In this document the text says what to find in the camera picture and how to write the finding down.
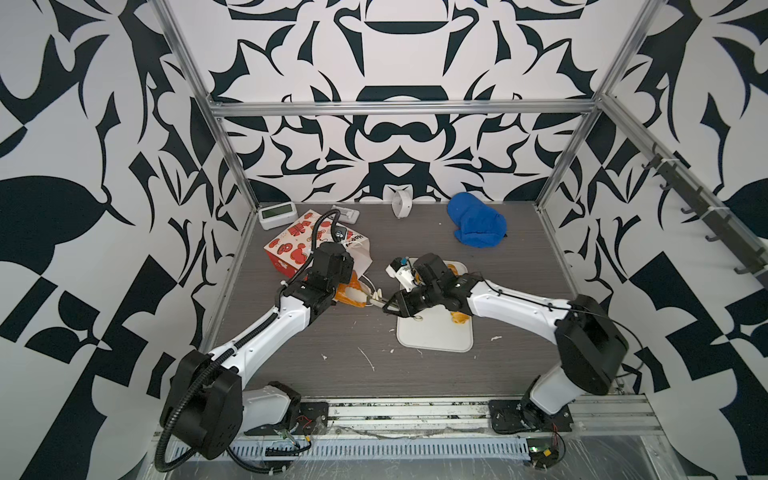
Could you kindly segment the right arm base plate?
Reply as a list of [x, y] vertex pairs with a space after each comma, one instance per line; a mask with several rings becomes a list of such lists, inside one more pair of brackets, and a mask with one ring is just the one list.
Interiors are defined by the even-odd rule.
[[572, 416], [567, 406], [550, 415], [529, 400], [499, 400], [488, 402], [491, 429], [502, 435], [543, 431], [572, 431]]

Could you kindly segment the white digital clock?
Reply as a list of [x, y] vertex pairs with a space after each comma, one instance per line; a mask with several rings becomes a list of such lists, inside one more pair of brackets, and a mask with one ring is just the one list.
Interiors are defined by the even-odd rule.
[[297, 207], [291, 201], [260, 207], [258, 210], [258, 221], [265, 231], [290, 225], [297, 219]]

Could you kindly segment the blue cap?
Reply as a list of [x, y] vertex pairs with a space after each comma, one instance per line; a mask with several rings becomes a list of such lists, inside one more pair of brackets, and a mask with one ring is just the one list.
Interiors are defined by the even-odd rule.
[[447, 213], [456, 226], [455, 238], [474, 248], [491, 248], [507, 236], [503, 215], [471, 193], [462, 192], [451, 198]]

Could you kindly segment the white plastic tray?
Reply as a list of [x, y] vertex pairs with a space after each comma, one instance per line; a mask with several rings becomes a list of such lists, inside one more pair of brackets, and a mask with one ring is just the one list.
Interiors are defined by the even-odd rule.
[[471, 319], [463, 325], [451, 320], [451, 311], [443, 305], [414, 312], [405, 304], [411, 287], [421, 284], [415, 270], [413, 257], [397, 257], [387, 267], [391, 278], [400, 283], [400, 291], [393, 296], [386, 307], [388, 313], [399, 313], [396, 335], [400, 344], [417, 350], [434, 350], [449, 353], [466, 353], [473, 346], [473, 325]]

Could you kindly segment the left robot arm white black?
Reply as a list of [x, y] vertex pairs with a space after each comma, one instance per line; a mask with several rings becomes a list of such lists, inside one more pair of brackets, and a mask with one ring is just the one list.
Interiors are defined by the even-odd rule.
[[298, 393], [278, 383], [250, 394], [244, 388], [351, 280], [354, 260], [343, 245], [322, 243], [311, 260], [308, 272], [283, 286], [275, 305], [241, 334], [208, 353], [193, 350], [181, 359], [159, 419], [157, 470], [173, 470], [194, 454], [212, 460], [246, 430], [289, 426]]

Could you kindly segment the grey wall hook rail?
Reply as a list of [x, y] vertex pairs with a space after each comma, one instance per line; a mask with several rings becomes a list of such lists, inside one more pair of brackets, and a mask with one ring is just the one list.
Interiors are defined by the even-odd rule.
[[673, 192], [684, 203], [681, 213], [703, 222], [710, 233], [705, 240], [722, 243], [739, 261], [737, 275], [750, 275], [767, 289], [767, 245], [723, 201], [674, 156], [667, 156], [657, 142], [652, 156], [643, 166], [663, 180], [660, 188]]

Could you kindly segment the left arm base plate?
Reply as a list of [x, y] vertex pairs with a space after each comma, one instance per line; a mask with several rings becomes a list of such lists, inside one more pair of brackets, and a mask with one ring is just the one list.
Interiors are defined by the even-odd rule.
[[250, 428], [244, 431], [244, 435], [277, 436], [283, 431], [299, 436], [323, 433], [327, 429], [329, 407], [327, 401], [301, 401], [289, 408], [287, 423]]

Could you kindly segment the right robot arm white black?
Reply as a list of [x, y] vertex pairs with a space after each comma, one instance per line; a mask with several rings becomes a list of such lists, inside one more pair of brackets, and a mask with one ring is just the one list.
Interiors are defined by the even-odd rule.
[[400, 284], [382, 307], [387, 314], [414, 318], [443, 307], [511, 325], [554, 345], [558, 363], [521, 401], [520, 409], [531, 414], [552, 417], [582, 395], [608, 394], [629, 350], [616, 322], [587, 295], [562, 300], [523, 293], [480, 273], [458, 275], [433, 253], [415, 261], [398, 257], [386, 273]]

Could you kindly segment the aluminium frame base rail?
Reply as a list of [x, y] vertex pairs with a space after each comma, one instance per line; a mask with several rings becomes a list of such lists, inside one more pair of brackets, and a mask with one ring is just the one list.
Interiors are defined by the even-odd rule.
[[642, 396], [581, 397], [568, 405], [571, 432], [497, 434], [486, 397], [308, 398], [327, 401], [327, 429], [314, 435], [240, 434], [228, 452], [249, 462], [302, 460], [504, 459], [527, 461], [548, 449], [568, 453], [573, 440], [637, 437], [652, 444], [665, 434]]

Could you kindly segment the brown triangular fake pastry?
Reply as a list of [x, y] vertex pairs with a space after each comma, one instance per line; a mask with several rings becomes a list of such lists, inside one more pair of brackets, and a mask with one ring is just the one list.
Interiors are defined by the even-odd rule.
[[368, 304], [368, 296], [369, 290], [360, 282], [357, 273], [352, 272], [348, 283], [339, 284], [334, 300], [353, 307], [365, 308]]

